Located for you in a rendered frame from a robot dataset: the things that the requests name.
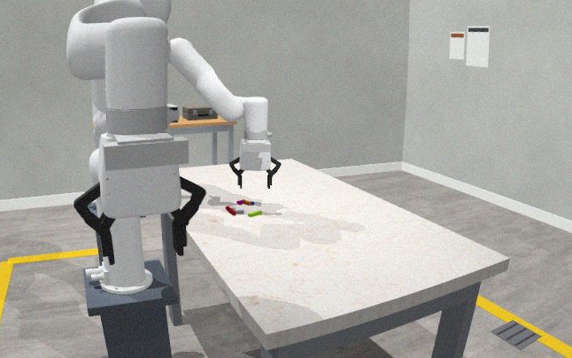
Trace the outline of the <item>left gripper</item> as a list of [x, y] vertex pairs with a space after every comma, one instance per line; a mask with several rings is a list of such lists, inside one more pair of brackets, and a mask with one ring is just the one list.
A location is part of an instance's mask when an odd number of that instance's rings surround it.
[[[235, 168], [235, 164], [240, 161], [240, 168], [237, 170]], [[273, 162], [276, 166], [271, 171], [271, 162]], [[235, 160], [229, 162], [229, 165], [233, 172], [238, 176], [238, 185], [240, 185], [240, 189], [243, 188], [243, 177], [242, 173], [245, 171], [267, 171], [267, 188], [270, 189], [270, 185], [272, 185], [272, 176], [278, 171], [280, 166], [282, 165], [281, 162], [273, 159], [271, 157], [271, 152], [241, 152], [240, 146], [240, 157]]]

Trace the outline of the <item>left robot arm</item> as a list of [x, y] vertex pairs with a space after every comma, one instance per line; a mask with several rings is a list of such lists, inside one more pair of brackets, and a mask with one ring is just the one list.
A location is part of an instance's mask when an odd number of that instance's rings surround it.
[[189, 81], [224, 121], [234, 122], [244, 118], [244, 139], [247, 140], [242, 143], [242, 152], [271, 152], [271, 143], [266, 143], [265, 140], [272, 136], [272, 132], [267, 131], [266, 98], [233, 96], [213, 68], [185, 39], [171, 40], [168, 64], [172, 64]]

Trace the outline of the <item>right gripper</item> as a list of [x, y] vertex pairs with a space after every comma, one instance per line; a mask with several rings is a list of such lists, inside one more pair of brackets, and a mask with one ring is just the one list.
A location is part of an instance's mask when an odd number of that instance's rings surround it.
[[[119, 218], [170, 213], [175, 218], [172, 221], [174, 250], [183, 256], [183, 247], [187, 246], [186, 226], [198, 211], [206, 190], [181, 177], [179, 165], [105, 171], [103, 143], [116, 142], [114, 135], [116, 134], [107, 131], [101, 135], [98, 153], [99, 183], [79, 196], [73, 203], [74, 208], [100, 236], [103, 257], [109, 257], [110, 265], [115, 260], [109, 229], [115, 219]], [[181, 189], [191, 193], [190, 200], [182, 210]], [[100, 218], [88, 208], [99, 197], [104, 211]]]

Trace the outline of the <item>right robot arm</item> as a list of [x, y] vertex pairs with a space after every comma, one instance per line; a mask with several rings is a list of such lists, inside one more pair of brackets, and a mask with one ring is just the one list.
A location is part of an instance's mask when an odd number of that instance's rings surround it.
[[[103, 143], [105, 171], [189, 164], [189, 140], [164, 131], [180, 117], [167, 106], [170, 12], [171, 0], [95, 0], [70, 22], [69, 70], [91, 80], [96, 134], [116, 134], [116, 142]], [[144, 267], [140, 216], [116, 219], [110, 231], [114, 265], [103, 257], [86, 277], [114, 294], [147, 289], [153, 279]]]

